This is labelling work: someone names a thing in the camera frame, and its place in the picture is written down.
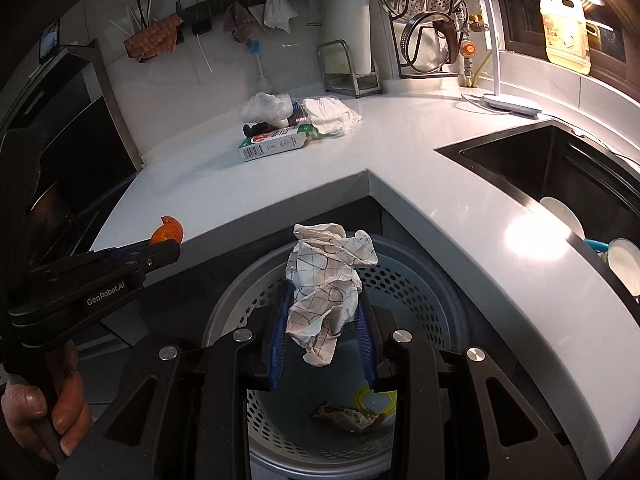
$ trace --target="plastic bag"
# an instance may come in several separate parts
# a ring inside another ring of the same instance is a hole
[[[291,34],[289,20],[298,15],[287,0],[267,0],[264,6],[264,25],[271,28],[281,28]]]
[[[269,123],[281,128],[288,125],[287,118],[292,114],[291,97],[264,92],[258,92],[240,110],[240,118],[245,123]]]

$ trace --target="white bowl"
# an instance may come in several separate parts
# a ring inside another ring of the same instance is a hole
[[[609,244],[606,261],[631,295],[640,296],[640,249],[625,238],[617,238]]]
[[[584,240],[584,229],[582,228],[582,224],[580,224],[578,217],[567,206],[550,196],[545,196],[540,199],[540,204],[561,219],[562,222],[564,222],[571,231],[576,233],[581,240]]]

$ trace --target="green and white box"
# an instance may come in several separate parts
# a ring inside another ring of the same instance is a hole
[[[243,162],[275,153],[288,152],[302,148],[305,145],[307,134],[317,133],[318,131],[312,124],[290,126],[245,139],[238,147],[238,152],[240,152]]]

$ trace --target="plastic jug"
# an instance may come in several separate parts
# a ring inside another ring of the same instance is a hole
[[[546,55],[551,63],[580,74],[591,70],[589,40],[580,0],[540,0]]]

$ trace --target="white countertop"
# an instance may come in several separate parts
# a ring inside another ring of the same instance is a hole
[[[216,131],[149,164],[92,248],[148,238],[161,216],[176,217],[182,256],[152,283],[370,194],[492,323],[596,478],[640,418],[640,328],[555,217],[433,151],[530,122],[485,114],[459,95],[349,100],[363,116],[349,135],[246,163],[241,123]],[[606,133],[596,132],[612,142]]]

